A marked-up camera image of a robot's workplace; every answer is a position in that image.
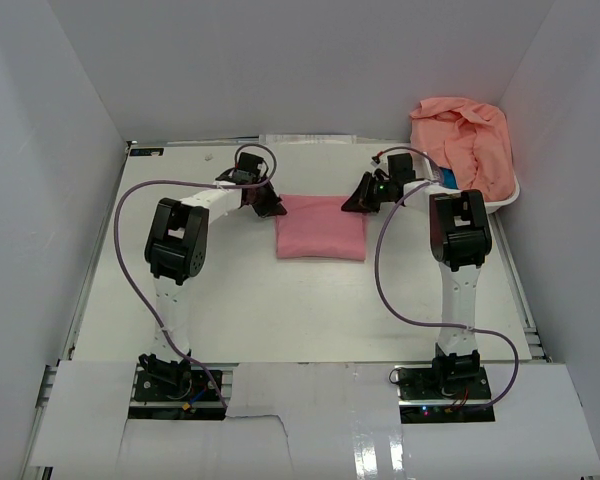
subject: black bracket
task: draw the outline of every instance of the black bracket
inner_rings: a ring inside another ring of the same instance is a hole
[[[479,190],[429,197],[431,251],[451,270],[481,266],[491,251],[491,230]]]
[[[182,238],[171,232],[184,229]],[[144,249],[154,277],[165,276],[177,285],[202,270],[207,253],[209,210],[163,198],[158,203]]]
[[[216,180],[235,183],[236,185],[254,185],[267,179],[260,169],[264,159],[251,153],[242,152],[238,157],[238,165],[222,173]],[[282,200],[276,195],[271,182],[258,188],[242,190],[242,205],[251,205],[256,214],[261,217],[286,215],[287,210],[282,206]]]
[[[365,172],[353,195],[341,207],[343,212],[377,213],[383,202],[397,202],[404,195],[404,186],[416,179],[413,158],[408,153],[387,157],[389,174],[377,168]]]

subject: black mounting plate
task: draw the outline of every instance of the black mounting plate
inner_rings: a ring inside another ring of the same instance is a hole
[[[440,392],[438,383],[435,379],[433,370],[429,368],[408,368],[400,367],[397,369],[397,375],[394,383],[400,388],[400,398],[402,400],[446,400]],[[480,367],[478,375],[473,379],[465,379],[461,383],[458,382],[454,388],[453,383],[449,383],[448,395],[454,396],[464,392],[464,389],[469,390],[467,400],[490,400],[491,389],[487,380],[487,372],[484,367]]]
[[[211,370],[214,380],[218,384],[220,390],[222,390],[222,370]],[[188,398],[185,397],[181,401],[185,402],[191,400],[196,393],[200,392],[201,389],[207,387],[207,391],[200,397],[198,402],[218,402],[220,398],[215,390],[208,388],[209,379],[202,370],[191,371],[192,380],[192,391],[193,393]],[[144,370],[138,371],[136,376],[136,384],[133,392],[133,399],[136,402],[173,402],[173,398],[170,396],[177,396],[178,392],[167,392],[164,386],[160,384],[152,377],[150,377]]]

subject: white basket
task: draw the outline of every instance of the white basket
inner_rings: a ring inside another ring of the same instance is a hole
[[[430,180],[434,180],[437,179],[437,175],[434,174],[433,170],[431,169],[431,165],[429,164],[428,161],[426,161],[424,158],[422,158],[420,155],[417,154],[413,154],[414,157],[417,157],[420,159],[421,165],[424,164],[423,166],[421,166],[421,172],[424,175],[424,178],[428,178]],[[510,203],[513,203],[516,198],[518,198],[518,195],[520,195],[520,184],[518,183],[518,177],[516,177],[516,174],[513,174],[513,180],[515,182],[515,189],[513,190],[513,193],[511,194],[511,196],[505,200],[500,200],[499,202],[484,202],[484,206],[487,210],[487,214],[493,213],[496,210],[498,210],[500,207],[504,207],[505,205],[509,205]],[[460,192],[460,190],[454,190],[452,188],[449,188],[449,190],[454,191],[454,192]]]

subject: white wall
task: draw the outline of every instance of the white wall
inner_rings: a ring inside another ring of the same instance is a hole
[[[553,0],[50,0],[127,140],[408,138],[422,98],[496,102]]]
[[[600,456],[600,2],[555,3],[501,105],[522,186],[504,224]]]
[[[124,143],[44,0],[0,0],[0,479],[18,475]]]

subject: folded pink towel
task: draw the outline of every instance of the folded pink towel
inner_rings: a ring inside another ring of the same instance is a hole
[[[348,197],[281,195],[287,215],[276,217],[278,258],[330,257],[364,261],[367,219],[342,212]]]
[[[511,142],[504,113],[459,97],[429,98],[410,114],[411,144],[453,171],[462,190],[476,188],[487,202],[515,189]]]

